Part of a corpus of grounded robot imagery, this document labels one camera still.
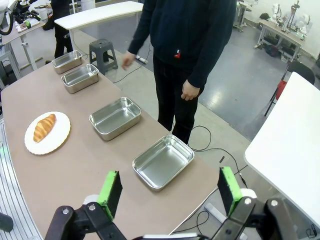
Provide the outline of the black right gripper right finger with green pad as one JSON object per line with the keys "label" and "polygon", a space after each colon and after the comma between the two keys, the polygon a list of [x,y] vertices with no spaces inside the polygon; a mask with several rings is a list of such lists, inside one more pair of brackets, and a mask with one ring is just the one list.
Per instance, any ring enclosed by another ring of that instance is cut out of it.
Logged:
{"label": "black right gripper right finger with green pad", "polygon": [[261,202],[256,197],[242,193],[228,166],[219,168],[217,183],[226,219],[213,240],[239,240],[246,228],[256,229],[262,240],[297,240],[296,230],[285,202],[270,198]]}

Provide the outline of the person's right hand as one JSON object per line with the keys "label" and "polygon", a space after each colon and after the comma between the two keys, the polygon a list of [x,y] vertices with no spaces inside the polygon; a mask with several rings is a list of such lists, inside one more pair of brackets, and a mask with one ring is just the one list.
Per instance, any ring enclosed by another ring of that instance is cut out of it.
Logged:
{"label": "person's right hand", "polygon": [[122,69],[123,70],[127,70],[135,61],[136,59],[136,55],[127,51],[126,53],[123,54],[123,58],[122,58]]}

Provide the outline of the person's left hand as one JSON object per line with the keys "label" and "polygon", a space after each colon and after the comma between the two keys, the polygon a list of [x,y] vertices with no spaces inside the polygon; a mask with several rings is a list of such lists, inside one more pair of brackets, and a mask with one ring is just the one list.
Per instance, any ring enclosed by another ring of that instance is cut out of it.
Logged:
{"label": "person's left hand", "polygon": [[195,87],[186,80],[182,86],[181,98],[185,101],[196,100],[203,92],[203,87]]}

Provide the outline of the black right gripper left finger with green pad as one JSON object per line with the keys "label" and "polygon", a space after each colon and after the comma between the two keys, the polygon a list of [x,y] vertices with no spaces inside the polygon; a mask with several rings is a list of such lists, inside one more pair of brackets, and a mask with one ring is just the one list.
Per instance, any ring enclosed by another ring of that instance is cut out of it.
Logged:
{"label": "black right gripper left finger with green pad", "polygon": [[95,233],[101,240],[124,240],[114,223],[123,190],[120,173],[109,171],[96,201],[78,209],[63,205],[55,210],[45,235],[46,240],[83,240]]}

